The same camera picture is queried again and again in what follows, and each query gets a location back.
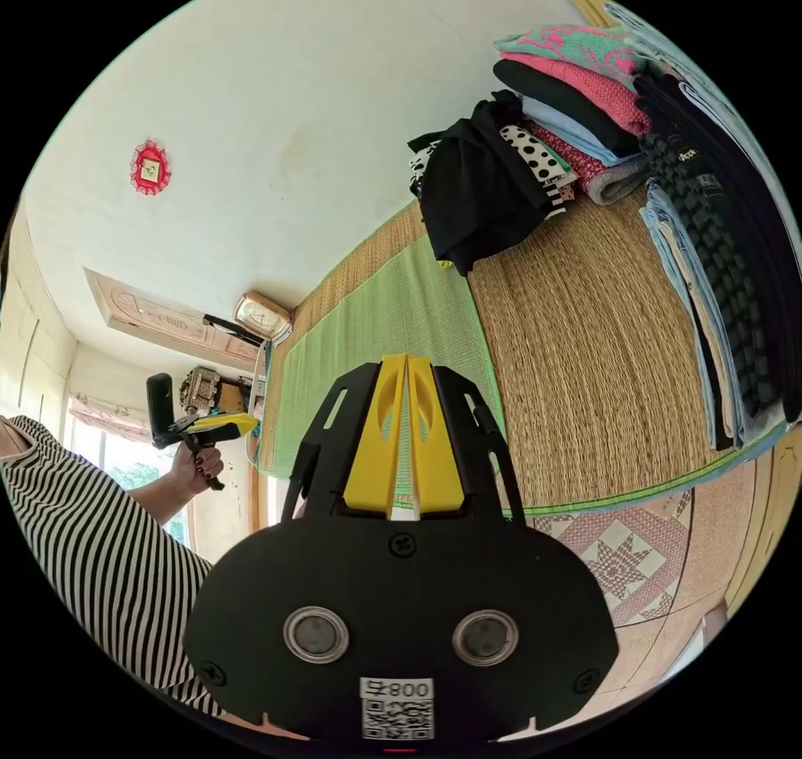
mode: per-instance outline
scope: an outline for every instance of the blue jeans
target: blue jeans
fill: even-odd
[[[735,371],[733,353],[729,348],[727,330],[724,327],[721,311],[718,307],[713,289],[710,287],[707,275],[704,272],[702,262],[699,260],[696,249],[693,247],[691,238],[688,235],[688,231],[685,229],[668,194],[660,187],[658,181],[654,177],[649,179],[646,184],[646,197],[646,207],[641,209],[641,215],[646,222],[649,233],[652,234],[652,229],[657,230],[658,222],[666,222],[671,227],[674,238],[685,257],[685,264],[693,274],[693,284],[703,300],[708,315],[707,318],[715,330],[715,337],[724,359],[724,370],[727,372],[729,380],[728,385],[731,389],[731,400],[733,404],[733,443],[736,447],[751,444],[753,441],[765,436],[770,430],[784,421],[785,416],[782,402],[773,403],[769,408],[761,411],[755,417],[747,413],[744,407],[744,400],[739,391],[738,375]],[[661,253],[662,258],[662,249],[667,249],[667,244],[665,244],[661,237],[659,240],[662,246],[658,246],[657,250]],[[673,260],[672,264],[674,269],[678,272],[676,263]],[[721,393],[722,395],[725,393],[724,387],[721,388]]]
[[[677,292],[680,302],[682,302],[685,309],[688,311],[688,317],[691,320],[691,326],[693,327],[693,346],[696,349],[696,362],[699,369],[699,381],[702,384],[704,418],[708,427],[708,445],[711,450],[715,450],[716,414],[713,407],[715,406],[716,401],[713,397],[713,387],[710,384],[708,365],[705,363],[704,352],[702,351],[702,342],[700,339],[704,338],[704,336],[701,335],[697,330],[696,321],[693,318],[692,312],[693,303],[691,302],[690,294],[688,294],[688,289],[685,286],[683,275],[680,273],[679,266],[674,260],[670,246],[668,246],[663,234],[658,228],[660,217],[657,214],[657,211],[654,209],[654,207],[642,207],[641,216],[643,217],[643,221],[649,231],[649,235],[652,236],[654,246],[657,249],[657,254],[660,256],[662,270],[666,273],[668,281],[674,286],[674,290]]]

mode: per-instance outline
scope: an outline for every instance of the patterned floor mat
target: patterned floor mat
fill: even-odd
[[[613,624],[668,614],[688,552],[693,491],[618,511],[550,514],[528,523],[562,542],[596,576]]]

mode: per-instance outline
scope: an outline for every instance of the red wall decoration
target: red wall decoration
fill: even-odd
[[[147,196],[160,193],[170,184],[170,161],[155,140],[136,147],[131,158],[131,185]]]

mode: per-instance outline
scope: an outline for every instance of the person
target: person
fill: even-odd
[[[214,717],[306,737],[224,712],[182,648],[211,564],[163,526],[223,470],[220,451],[180,444],[170,471],[126,492],[27,416],[0,416],[0,479],[49,582],[94,641],[147,685]],[[302,515],[300,509],[296,516]]]

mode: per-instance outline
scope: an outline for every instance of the striped shirt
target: striped shirt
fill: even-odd
[[[124,489],[38,422],[6,420],[31,445],[0,457],[28,546],[56,593],[114,661],[146,684],[218,716],[181,641],[211,565]]]

